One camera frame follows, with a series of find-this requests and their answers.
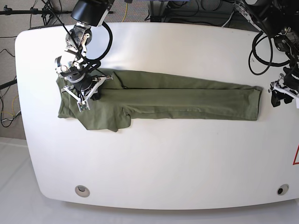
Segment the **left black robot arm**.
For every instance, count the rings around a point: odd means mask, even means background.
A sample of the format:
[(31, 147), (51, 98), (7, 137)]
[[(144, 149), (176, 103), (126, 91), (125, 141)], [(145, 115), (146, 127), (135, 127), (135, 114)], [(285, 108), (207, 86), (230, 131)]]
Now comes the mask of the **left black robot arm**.
[[(283, 101), (289, 104), (299, 100), (299, 2), (297, 0), (257, 0), (248, 4), (244, 0), (234, 2), (235, 9), (259, 33), (255, 36), (249, 58), (270, 67), (282, 67), (283, 73), (278, 80), (271, 82), (273, 107)], [(256, 52), (256, 47), (263, 39), (270, 44), (270, 60), (265, 61)]]

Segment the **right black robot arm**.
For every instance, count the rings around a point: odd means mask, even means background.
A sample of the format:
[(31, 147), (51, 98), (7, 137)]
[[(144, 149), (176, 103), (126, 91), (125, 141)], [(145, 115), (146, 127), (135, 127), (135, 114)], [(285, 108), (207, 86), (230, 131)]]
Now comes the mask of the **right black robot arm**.
[[(79, 0), (71, 13), (71, 17), (77, 23), (70, 31), (66, 31), (66, 48), (64, 53), (56, 58), (55, 63), (56, 73), (73, 85), (77, 92), (75, 97), (78, 97), (79, 102), (91, 98), (107, 79), (103, 72), (95, 77), (91, 76), (91, 72), (98, 70), (101, 60), (112, 46), (113, 34), (104, 19), (113, 4), (113, 0)], [(91, 27), (97, 26), (103, 26), (108, 31), (109, 42), (102, 55), (89, 59), (86, 53), (87, 45), (92, 40)]]

